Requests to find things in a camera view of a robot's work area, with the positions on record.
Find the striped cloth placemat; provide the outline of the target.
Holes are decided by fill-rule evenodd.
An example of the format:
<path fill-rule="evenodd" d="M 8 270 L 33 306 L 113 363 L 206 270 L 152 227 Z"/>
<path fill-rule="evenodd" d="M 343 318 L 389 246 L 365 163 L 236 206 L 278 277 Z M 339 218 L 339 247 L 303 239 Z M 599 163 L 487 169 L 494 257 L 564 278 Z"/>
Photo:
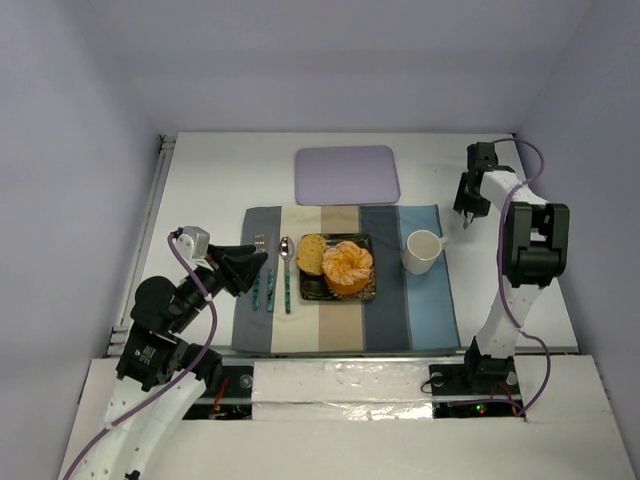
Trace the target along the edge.
<path fill-rule="evenodd" d="M 246 211 L 241 241 L 265 236 L 269 258 L 261 270 L 259 309 L 252 294 L 237 301 L 231 345 L 252 353 L 407 352 L 456 349 L 456 324 L 446 256 L 422 275 L 403 267 L 401 253 L 417 230 L 442 233 L 439 209 L 428 206 L 254 207 Z M 285 313 L 279 242 L 307 234 L 371 236 L 376 295 L 368 301 L 307 301 L 301 271 L 291 269 L 291 313 Z M 267 312 L 267 274 L 274 270 L 274 311 Z"/>

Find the black floral square plate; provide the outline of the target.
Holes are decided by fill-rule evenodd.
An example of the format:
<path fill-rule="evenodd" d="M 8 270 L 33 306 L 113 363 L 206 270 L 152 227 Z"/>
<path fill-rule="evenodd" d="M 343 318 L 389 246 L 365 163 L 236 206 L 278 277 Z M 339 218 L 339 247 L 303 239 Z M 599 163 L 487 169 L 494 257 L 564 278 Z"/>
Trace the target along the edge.
<path fill-rule="evenodd" d="M 366 233 L 320 233 L 328 247 L 335 247 L 342 241 L 352 241 L 361 248 L 373 254 L 372 239 Z M 343 295 L 334 291 L 323 276 L 314 276 L 305 272 L 299 274 L 299 291 L 301 298 L 307 301 L 368 301 L 376 295 L 376 267 L 372 266 L 372 273 L 368 283 L 356 293 Z"/>

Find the silver metal tongs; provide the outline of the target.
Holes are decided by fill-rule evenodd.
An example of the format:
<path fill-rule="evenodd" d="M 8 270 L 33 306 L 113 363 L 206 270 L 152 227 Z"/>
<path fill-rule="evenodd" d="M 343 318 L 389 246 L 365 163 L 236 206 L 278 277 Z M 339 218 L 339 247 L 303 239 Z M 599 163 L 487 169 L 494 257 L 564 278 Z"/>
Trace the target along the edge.
<path fill-rule="evenodd" d="M 467 229 L 472 222 L 473 222 L 473 215 L 470 213 L 466 213 L 463 219 L 463 228 Z"/>

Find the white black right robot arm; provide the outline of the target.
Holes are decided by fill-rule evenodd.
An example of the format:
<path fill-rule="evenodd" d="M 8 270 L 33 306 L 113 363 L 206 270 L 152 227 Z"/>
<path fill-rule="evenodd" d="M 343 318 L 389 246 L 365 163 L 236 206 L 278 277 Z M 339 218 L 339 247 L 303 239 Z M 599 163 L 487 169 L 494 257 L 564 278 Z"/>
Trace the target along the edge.
<path fill-rule="evenodd" d="M 570 210 L 550 203 L 529 188 L 527 180 L 499 163 L 498 141 L 467 147 L 467 170 L 461 175 L 453 209 L 464 224 L 499 211 L 498 291 L 489 316 L 474 336 L 456 379 L 475 395 L 485 394 L 513 371 L 517 339 L 531 307 L 546 287 L 564 273 L 568 256 Z"/>

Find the yellow bread slice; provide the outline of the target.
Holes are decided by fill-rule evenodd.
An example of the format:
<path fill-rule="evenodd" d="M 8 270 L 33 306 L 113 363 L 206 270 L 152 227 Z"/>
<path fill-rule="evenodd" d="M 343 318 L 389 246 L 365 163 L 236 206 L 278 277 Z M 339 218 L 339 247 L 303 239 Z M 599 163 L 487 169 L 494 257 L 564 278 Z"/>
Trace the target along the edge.
<path fill-rule="evenodd" d="M 299 269 L 309 275 L 322 275 L 323 256 L 326 249 L 327 242 L 322 235 L 308 234 L 303 236 L 296 259 Z"/>

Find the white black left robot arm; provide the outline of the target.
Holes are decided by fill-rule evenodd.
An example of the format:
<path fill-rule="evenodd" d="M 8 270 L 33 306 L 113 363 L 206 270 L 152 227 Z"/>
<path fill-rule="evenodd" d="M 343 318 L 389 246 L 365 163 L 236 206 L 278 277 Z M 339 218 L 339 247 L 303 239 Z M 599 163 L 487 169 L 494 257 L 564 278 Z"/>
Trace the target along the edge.
<path fill-rule="evenodd" d="M 224 380 L 222 357 L 180 338 L 222 291 L 249 292 L 268 255 L 253 245 L 215 246 L 199 227 L 180 227 L 167 243 L 187 275 L 162 276 L 136 289 L 132 324 L 116 366 L 99 432 L 67 468 L 67 479 L 149 479 L 184 415 Z"/>

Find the lavender plastic tray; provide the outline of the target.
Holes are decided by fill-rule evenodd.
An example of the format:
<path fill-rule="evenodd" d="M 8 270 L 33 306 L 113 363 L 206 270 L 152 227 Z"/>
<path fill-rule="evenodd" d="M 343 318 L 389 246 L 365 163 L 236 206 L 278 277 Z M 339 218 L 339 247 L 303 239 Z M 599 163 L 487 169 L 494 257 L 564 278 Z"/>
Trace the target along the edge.
<path fill-rule="evenodd" d="M 295 200 L 304 206 L 385 205 L 401 187 L 386 145 L 303 148 L 294 156 Z"/>

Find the foil covered white panel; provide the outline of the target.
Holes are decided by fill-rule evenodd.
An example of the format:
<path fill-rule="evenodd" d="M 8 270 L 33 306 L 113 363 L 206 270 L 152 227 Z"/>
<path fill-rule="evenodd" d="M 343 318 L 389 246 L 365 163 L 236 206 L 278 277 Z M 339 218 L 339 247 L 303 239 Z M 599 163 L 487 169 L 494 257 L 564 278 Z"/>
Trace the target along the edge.
<path fill-rule="evenodd" d="M 433 418 L 428 366 L 416 361 L 261 361 L 256 421 L 404 421 Z"/>

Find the aluminium frame rail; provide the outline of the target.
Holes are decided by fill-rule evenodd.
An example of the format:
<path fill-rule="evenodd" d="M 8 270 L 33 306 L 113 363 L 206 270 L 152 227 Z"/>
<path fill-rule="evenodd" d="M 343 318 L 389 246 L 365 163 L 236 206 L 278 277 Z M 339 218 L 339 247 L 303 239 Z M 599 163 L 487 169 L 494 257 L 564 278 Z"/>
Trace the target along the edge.
<path fill-rule="evenodd" d="M 176 141 L 176 135 L 160 136 L 158 159 L 151 183 L 150 193 L 146 202 L 144 215 L 142 217 L 131 265 L 126 277 L 122 300 L 103 354 L 104 358 L 119 357 L 124 350 L 124 344 L 132 323 L 130 311 L 134 303 L 134 294 L 141 281 L 144 266 L 146 264 L 149 246 L 175 150 Z"/>

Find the white ceramic mug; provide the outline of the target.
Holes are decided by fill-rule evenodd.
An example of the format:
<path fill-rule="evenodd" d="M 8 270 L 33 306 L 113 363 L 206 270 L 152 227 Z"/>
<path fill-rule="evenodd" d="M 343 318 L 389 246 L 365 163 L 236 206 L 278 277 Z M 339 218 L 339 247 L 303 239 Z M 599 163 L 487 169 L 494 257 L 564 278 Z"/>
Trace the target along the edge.
<path fill-rule="evenodd" d="M 427 273 L 449 243 L 446 236 L 439 237 L 428 230 L 411 233 L 402 253 L 404 269 L 412 275 Z"/>

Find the round orange bundt cake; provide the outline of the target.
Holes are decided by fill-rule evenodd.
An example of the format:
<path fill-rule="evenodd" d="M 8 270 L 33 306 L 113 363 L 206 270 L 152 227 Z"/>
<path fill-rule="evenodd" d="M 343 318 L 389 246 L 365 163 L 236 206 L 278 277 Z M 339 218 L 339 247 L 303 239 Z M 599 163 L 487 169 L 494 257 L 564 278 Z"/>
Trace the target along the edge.
<path fill-rule="evenodd" d="M 331 290 L 339 295 L 353 295 L 369 283 L 373 256 L 352 241 L 342 241 L 325 251 L 322 269 Z"/>

